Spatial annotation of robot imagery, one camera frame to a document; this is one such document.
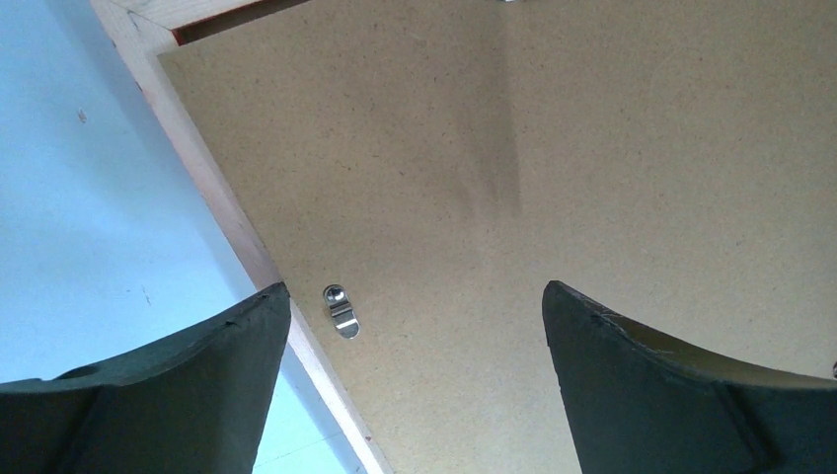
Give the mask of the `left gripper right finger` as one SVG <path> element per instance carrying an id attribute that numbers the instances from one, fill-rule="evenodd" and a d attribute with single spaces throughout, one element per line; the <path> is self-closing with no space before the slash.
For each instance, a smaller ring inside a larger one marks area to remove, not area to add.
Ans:
<path id="1" fill-rule="evenodd" d="M 832 473 L 834 381 L 720 355 L 552 281 L 542 315 L 585 473 Z"/>

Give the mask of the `brown cardboard backing board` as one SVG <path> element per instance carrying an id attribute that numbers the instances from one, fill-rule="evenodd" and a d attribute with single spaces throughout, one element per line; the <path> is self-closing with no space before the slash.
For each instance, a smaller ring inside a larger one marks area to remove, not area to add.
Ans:
<path id="1" fill-rule="evenodd" d="M 552 280 L 830 374 L 832 1 L 309 1 L 160 61 L 397 473 L 578 471 Z"/>

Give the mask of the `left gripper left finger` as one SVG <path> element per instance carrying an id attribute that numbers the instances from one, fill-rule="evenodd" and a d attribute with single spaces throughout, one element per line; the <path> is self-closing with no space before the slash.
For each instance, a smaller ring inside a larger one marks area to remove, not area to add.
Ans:
<path id="1" fill-rule="evenodd" d="M 54 379 L 1 387 L 5 473 L 249 473 L 291 323 L 275 283 Z"/>

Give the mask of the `orange wooden picture frame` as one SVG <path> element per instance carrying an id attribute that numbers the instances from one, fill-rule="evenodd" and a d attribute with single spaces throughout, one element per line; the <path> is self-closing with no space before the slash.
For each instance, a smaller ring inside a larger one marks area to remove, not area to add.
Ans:
<path id="1" fill-rule="evenodd" d="M 91 6 L 130 71 L 236 257 L 257 289 L 281 276 L 164 72 L 159 55 L 179 47 L 178 31 L 257 7 L 251 1 L 94 1 Z M 368 473 L 392 468 L 362 421 L 298 306 L 288 347 L 301 362 L 354 454 Z"/>

